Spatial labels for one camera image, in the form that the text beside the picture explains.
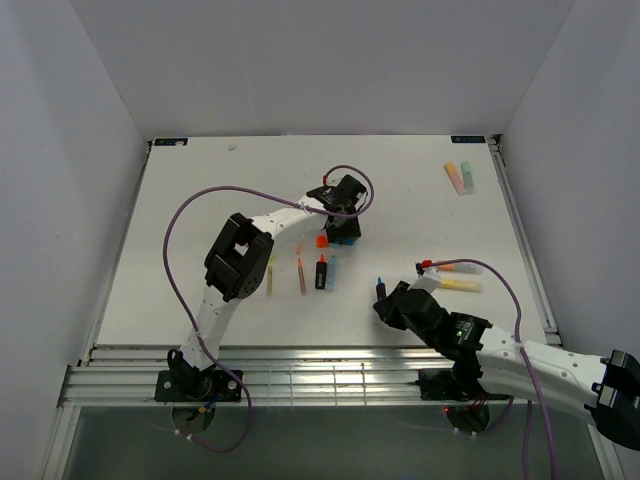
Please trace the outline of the orange highlighter cap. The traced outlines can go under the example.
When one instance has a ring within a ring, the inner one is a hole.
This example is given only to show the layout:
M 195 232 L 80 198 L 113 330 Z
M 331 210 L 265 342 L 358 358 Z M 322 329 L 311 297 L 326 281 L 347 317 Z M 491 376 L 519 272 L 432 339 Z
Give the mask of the orange highlighter cap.
M 328 246 L 328 241 L 324 236 L 318 236 L 316 238 L 316 247 L 317 248 L 326 248 Z

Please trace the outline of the black blue-capped highlighter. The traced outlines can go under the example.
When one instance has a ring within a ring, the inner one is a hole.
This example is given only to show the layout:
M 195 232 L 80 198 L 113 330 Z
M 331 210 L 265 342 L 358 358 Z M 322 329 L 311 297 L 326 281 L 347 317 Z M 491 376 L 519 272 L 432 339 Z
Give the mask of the black blue-capped highlighter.
M 377 284 L 375 287 L 375 291 L 376 291 L 376 300 L 378 302 L 380 301 L 384 301 L 386 299 L 387 293 L 386 293 L 386 284 L 383 281 L 383 279 L 381 277 L 377 278 Z

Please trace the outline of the black orange-capped highlighter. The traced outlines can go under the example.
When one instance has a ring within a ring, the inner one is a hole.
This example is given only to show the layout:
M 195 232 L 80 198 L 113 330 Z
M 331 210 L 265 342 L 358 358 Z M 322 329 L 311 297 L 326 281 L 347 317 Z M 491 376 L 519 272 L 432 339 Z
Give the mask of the black orange-capped highlighter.
M 328 273 L 328 262 L 323 254 L 320 255 L 316 263 L 314 287 L 316 290 L 324 290 L 326 288 Z

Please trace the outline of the pastel yellow highlighter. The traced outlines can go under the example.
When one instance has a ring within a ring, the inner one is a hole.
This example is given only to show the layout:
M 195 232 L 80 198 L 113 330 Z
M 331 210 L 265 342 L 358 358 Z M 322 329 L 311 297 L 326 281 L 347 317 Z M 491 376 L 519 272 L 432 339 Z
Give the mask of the pastel yellow highlighter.
M 442 279 L 439 288 L 473 293 L 480 293 L 483 291 L 483 286 L 479 282 L 456 279 Z

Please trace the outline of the pastel coral highlighter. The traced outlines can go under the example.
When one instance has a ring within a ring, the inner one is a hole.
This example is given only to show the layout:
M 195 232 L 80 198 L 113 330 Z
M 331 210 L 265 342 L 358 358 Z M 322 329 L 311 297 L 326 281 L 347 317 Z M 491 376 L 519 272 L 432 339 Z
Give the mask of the pastel coral highlighter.
M 440 271 L 457 272 L 465 274 L 481 274 L 483 267 L 472 262 L 457 262 L 438 264 L 436 268 Z

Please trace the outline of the thin orange highlighter pen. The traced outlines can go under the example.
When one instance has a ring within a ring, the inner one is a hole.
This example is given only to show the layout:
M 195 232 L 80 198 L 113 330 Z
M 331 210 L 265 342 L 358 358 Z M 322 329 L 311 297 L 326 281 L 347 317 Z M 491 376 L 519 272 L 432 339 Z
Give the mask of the thin orange highlighter pen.
M 306 295 L 307 287 L 306 287 L 306 279 L 304 273 L 304 265 L 302 259 L 300 257 L 297 258 L 297 272 L 299 278 L 299 287 L 301 295 Z

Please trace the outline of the thin yellow highlighter pen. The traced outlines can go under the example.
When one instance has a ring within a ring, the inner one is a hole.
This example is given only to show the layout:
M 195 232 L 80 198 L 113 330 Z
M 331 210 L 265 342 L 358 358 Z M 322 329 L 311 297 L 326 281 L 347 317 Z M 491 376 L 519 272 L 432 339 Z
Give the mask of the thin yellow highlighter pen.
M 269 259 L 268 265 L 267 265 L 266 294 L 267 294 L 268 297 L 271 297 L 273 295 L 274 263 L 275 263 L 275 258 L 271 257 Z

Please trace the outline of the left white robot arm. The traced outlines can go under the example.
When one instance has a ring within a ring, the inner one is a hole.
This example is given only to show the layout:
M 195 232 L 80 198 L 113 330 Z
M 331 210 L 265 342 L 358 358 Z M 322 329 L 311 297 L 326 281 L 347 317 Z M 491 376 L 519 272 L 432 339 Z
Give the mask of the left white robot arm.
M 224 191 L 258 195 L 283 205 L 261 216 L 231 215 L 204 260 L 204 295 L 197 314 L 187 310 L 192 324 L 188 340 L 169 355 L 173 370 L 203 371 L 215 364 L 223 336 L 240 302 L 261 285 L 274 247 L 323 230 L 330 243 L 361 236 L 358 216 L 373 200 L 371 182 L 344 175 L 335 185 L 323 183 L 292 202 L 244 187 Z

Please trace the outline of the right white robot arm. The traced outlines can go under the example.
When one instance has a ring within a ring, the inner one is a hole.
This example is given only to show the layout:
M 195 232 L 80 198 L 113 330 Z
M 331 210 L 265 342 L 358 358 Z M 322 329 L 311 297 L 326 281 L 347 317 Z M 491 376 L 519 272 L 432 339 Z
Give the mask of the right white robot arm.
M 423 373 L 428 400 L 459 402 L 518 397 L 572 414 L 631 450 L 639 448 L 639 363 L 626 352 L 577 354 L 514 335 L 489 321 L 441 307 L 426 290 L 399 282 L 376 288 L 373 309 L 391 328 L 409 330 L 452 361 Z

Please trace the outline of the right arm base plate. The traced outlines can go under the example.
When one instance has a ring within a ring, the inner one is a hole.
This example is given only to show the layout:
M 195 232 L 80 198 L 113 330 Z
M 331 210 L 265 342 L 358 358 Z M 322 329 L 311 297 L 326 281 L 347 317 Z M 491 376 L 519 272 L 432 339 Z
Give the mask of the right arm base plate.
M 483 377 L 480 370 L 421 369 L 415 384 L 420 389 L 422 400 L 452 400 L 471 402 L 480 400 L 507 400 L 510 395 L 489 393 L 479 380 Z

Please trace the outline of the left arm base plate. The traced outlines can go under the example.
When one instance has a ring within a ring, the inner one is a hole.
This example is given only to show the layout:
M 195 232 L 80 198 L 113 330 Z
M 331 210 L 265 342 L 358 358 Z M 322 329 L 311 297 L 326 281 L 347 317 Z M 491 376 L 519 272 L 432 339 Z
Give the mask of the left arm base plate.
M 164 403 L 238 402 L 242 398 L 242 388 L 238 380 L 219 369 L 205 371 L 194 385 L 188 385 L 175 373 L 164 370 L 158 374 L 153 398 Z

